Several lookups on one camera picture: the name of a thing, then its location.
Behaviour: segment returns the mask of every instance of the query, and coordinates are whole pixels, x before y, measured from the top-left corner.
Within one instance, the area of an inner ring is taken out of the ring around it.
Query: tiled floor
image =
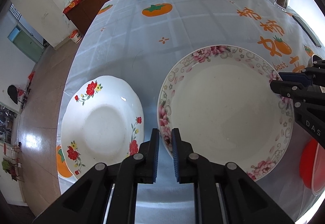
[[[56,170],[56,130],[61,99],[79,44],[68,41],[55,51],[48,47],[35,67],[28,102],[20,116],[22,191],[35,215],[60,196]]]

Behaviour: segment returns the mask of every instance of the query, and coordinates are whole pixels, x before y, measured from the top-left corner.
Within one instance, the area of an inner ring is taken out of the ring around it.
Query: metal screw
[[[189,154],[189,156],[188,156],[190,159],[192,159],[192,160],[196,160],[196,159],[198,159],[199,158],[199,155],[198,154],[196,154],[196,153],[191,153],[191,154]]]
[[[235,170],[237,168],[237,165],[233,162],[230,162],[230,163],[227,163],[227,167],[230,169],[230,170]]]
[[[95,165],[95,169],[96,169],[97,171],[101,171],[101,170],[105,169],[105,164],[103,164],[103,163],[98,163],[98,164]]]
[[[143,158],[143,154],[140,154],[140,153],[134,154],[133,158],[136,160],[141,160]]]

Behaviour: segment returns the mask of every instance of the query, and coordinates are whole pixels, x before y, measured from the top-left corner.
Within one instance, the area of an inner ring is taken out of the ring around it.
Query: gray tablecloth
[[[240,46],[262,56],[276,70],[289,72],[307,66],[308,53],[325,57],[291,17],[294,11],[284,13],[271,0],[111,0],[103,7],[108,5],[112,6],[92,22],[71,66],[59,115],[58,145],[69,100],[84,83],[101,75],[121,78],[137,93],[147,141],[152,128],[157,128],[162,82],[174,64],[195,49]],[[144,15],[153,13],[157,16]],[[284,157],[257,182],[294,221],[317,200],[299,177],[300,156],[309,140],[295,125]],[[75,181],[74,176],[59,174],[61,192]],[[192,184],[176,182],[172,158],[160,142],[157,180],[139,185],[136,223],[194,223],[193,199]]]

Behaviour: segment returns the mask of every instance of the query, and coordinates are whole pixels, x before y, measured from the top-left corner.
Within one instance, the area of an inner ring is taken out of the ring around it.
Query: floral plate
[[[141,102],[124,80],[100,76],[71,98],[62,120],[61,146],[77,179],[98,162],[112,165],[137,153],[143,141]]]
[[[292,102],[274,94],[280,76],[246,49],[218,45],[181,59],[159,94],[157,119],[172,155],[171,130],[211,162],[235,162],[253,179],[269,173],[284,155],[293,128]]]

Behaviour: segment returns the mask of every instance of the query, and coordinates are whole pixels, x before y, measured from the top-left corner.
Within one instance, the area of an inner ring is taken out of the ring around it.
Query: door
[[[34,40],[22,25],[17,25],[8,36],[8,39],[35,63],[38,62],[44,51],[43,46],[37,40]]]

